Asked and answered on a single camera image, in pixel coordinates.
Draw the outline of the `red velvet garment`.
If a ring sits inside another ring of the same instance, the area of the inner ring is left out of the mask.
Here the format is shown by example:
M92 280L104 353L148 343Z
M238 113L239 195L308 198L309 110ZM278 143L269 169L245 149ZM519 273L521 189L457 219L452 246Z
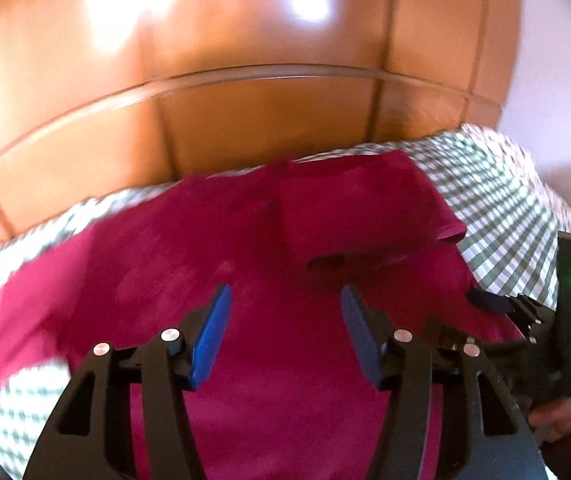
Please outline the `red velvet garment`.
M232 290L213 373L187 399L212 479L360 479L385 412L341 313L354 284L419 336L487 341L509 318L472 306L465 226L404 153L278 162L192 177L92 223L0 290L0 385L98 342L138 346Z

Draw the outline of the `orange wooden headboard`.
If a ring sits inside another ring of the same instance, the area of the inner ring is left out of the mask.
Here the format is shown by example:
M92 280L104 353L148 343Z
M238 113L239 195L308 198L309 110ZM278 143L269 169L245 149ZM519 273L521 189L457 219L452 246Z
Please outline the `orange wooden headboard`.
M0 0L0 244L88 197L496 127L521 0Z

